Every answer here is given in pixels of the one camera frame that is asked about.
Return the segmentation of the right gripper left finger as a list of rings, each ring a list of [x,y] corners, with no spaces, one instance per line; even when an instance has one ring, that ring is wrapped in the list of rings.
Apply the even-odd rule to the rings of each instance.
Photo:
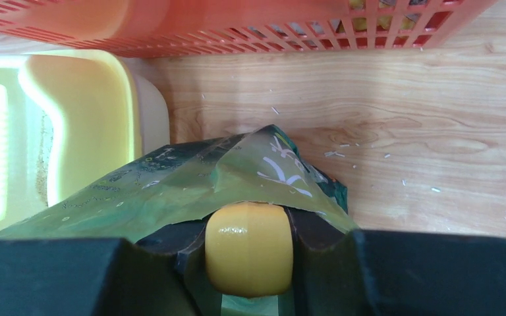
[[[137,241],[148,251],[169,258],[199,315],[210,314],[210,283],[205,268],[205,219],[168,224]]]

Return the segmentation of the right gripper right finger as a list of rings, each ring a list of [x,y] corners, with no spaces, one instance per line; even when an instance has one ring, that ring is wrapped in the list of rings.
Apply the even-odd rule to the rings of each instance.
[[[355,315],[356,260],[350,238],[314,212],[285,208],[293,239],[291,315]]]

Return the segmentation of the yellow plastic scoop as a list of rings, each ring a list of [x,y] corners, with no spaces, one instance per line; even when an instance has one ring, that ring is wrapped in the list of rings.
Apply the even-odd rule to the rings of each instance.
[[[293,239],[282,206],[240,202],[212,214],[205,232],[206,272],[219,292],[259,298],[286,292],[293,276]]]

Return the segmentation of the green litter bag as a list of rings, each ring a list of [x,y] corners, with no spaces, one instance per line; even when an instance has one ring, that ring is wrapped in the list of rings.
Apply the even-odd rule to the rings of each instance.
[[[240,202],[314,212],[346,234],[346,193],[274,125],[161,147],[0,231],[0,315],[199,315],[169,258],[137,241]]]

